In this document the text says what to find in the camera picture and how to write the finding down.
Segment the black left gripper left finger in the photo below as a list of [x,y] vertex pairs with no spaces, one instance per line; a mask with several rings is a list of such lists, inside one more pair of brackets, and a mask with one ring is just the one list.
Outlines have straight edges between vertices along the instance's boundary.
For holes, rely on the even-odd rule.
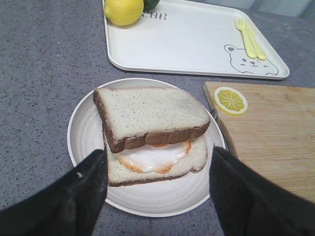
[[107,154],[94,150],[35,195],[0,212],[2,236],[90,236],[107,196]]

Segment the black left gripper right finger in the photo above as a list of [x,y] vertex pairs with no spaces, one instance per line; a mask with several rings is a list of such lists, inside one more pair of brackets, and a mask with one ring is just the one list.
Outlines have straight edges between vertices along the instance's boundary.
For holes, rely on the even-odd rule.
[[226,236],[313,236],[315,205],[214,147],[210,195]]

